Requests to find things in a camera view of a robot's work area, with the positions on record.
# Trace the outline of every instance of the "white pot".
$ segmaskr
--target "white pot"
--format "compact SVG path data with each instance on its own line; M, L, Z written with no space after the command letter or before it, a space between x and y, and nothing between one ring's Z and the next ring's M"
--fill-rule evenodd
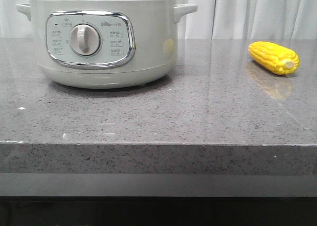
M58 83L82 88L141 85L177 58L177 23L195 4L176 0L29 0L37 63Z

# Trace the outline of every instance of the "white curtain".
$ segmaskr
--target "white curtain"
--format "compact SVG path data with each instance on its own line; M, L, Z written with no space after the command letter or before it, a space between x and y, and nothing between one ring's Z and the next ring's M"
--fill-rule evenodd
M0 0L0 37L31 37L15 10L28 0ZM177 0L198 11L178 24L180 39L317 39L317 0Z

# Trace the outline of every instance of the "corn cob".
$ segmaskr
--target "corn cob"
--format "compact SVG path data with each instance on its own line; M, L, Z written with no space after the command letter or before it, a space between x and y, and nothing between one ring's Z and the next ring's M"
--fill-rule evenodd
M249 53L258 64L277 75L293 73L300 63L293 50L271 42L252 43L249 45Z

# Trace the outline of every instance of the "countertop surface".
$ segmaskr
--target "countertop surface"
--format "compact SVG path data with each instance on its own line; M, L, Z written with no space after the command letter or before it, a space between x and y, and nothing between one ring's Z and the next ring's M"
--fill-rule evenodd
M0 39L0 172L313 175L317 41L274 41L301 59L287 76L252 42L180 40L167 76L89 90L47 79L31 39Z

